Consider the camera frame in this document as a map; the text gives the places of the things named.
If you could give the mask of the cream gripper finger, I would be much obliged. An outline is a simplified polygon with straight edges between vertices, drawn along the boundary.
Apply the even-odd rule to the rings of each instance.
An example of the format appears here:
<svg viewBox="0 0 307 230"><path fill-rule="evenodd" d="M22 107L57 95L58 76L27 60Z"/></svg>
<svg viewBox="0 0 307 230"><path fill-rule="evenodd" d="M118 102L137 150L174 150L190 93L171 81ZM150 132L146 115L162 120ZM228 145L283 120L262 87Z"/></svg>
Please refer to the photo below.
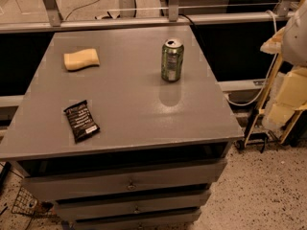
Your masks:
<svg viewBox="0 0 307 230"><path fill-rule="evenodd" d="M260 51L271 55L279 54L281 52L284 31L285 28L278 30L270 39L262 44Z"/></svg>

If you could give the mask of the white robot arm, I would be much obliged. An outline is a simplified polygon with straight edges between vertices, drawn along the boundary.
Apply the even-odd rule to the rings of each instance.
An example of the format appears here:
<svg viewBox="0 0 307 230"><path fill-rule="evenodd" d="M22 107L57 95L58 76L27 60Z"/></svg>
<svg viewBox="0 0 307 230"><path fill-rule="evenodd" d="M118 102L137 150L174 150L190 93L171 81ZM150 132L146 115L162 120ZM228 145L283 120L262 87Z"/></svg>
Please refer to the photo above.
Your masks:
<svg viewBox="0 0 307 230"><path fill-rule="evenodd" d="M307 66L307 0L304 0L285 27L262 44L260 51L280 54L292 65Z"/></svg>

